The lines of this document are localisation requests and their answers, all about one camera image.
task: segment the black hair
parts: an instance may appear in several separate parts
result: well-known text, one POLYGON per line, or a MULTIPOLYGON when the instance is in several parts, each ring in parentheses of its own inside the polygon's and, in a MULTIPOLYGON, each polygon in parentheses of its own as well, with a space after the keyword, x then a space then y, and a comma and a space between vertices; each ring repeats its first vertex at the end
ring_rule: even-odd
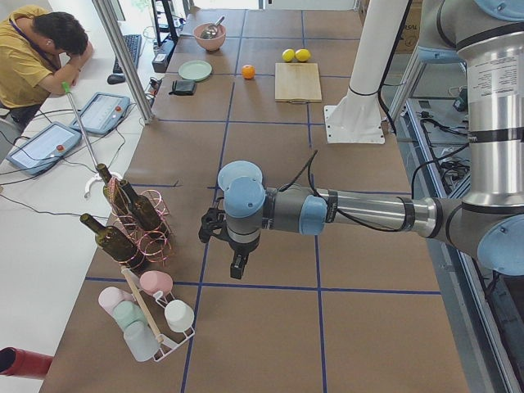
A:
POLYGON ((74 16, 67 12, 50 12, 33 18, 35 33, 50 38, 56 49, 81 55, 88 46, 88 35, 74 16))

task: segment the wooden cutting board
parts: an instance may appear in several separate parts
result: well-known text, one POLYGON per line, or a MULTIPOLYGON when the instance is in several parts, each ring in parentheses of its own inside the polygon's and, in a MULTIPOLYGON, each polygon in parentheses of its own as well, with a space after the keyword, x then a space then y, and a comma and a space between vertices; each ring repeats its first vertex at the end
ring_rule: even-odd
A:
POLYGON ((276 63, 275 101, 321 102, 317 63, 276 63))

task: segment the black keyboard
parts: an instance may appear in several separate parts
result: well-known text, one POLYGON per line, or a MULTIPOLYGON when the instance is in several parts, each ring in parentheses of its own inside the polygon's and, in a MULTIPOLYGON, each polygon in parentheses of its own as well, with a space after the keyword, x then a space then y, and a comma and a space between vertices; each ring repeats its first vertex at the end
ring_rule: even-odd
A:
MULTIPOLYGON (((129 54, 133 59, 134 67, 138 68, 138 58, 140 58, 140 47, 142 46, 142 35, 128 34, 124 36, 125 44, 129 49, 129 54)), ((115 64, 113 65, 113 74, 123 74, 118 59, 115 57, 115 64)))

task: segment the spoon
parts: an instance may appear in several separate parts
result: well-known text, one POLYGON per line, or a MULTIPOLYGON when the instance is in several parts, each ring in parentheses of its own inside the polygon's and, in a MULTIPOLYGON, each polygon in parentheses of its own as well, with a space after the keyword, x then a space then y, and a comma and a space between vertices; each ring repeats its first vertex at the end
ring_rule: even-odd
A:
POLYGON ((225 16, 221 16, 214 24, 207 26, 202 30, 200 38, 203 39, 213 39, 216 37, 216 34, 219 33, 219 26, 224 21, 225 16))

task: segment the green glass bottle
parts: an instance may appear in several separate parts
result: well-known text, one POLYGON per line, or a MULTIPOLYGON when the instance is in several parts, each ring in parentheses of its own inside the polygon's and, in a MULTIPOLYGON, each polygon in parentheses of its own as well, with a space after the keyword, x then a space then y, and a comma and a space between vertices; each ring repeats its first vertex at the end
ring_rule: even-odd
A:
POLYGON ((119 220, 122 223, 122 225, 124 225, 124 228, 127 231, 127 233, 134 232, 137 225, 135 224, 133 217, 129 215, 128 201, 125 197, 124 192, 122 192, 122 189, 120 188, 120 183, 118 181, 115 182, 114 198, 112 201, 109 196, 108 188, 109 182, 113 177, 112 174, 109 172, 109 169, 107 168, 106 164, 98 164, 97 172, 98 174, 100 174, 100 177, 104 182, 102 192, 104 193, 104 197, 106 197, 107 201, 111 205, 113 213, 115 213, 119 217, 119 220))
POLYGON ((136 219, 137 224, 144 231, 155 231, 149 233, 152 238, 162 236, 168 237, 169 230, 164 221, 158 215, 155 206, 144 195, 137 194, 127 180, 120 180, 120 186, 129 199, 128 210, 136 219))
POLYGON ((146 256, 117 227, 104 226, 88 213, 80 216, 80 222, 96 233, 95 241, 98 246, 120 265, 134 272, 142 272, 149 265, 146 256))

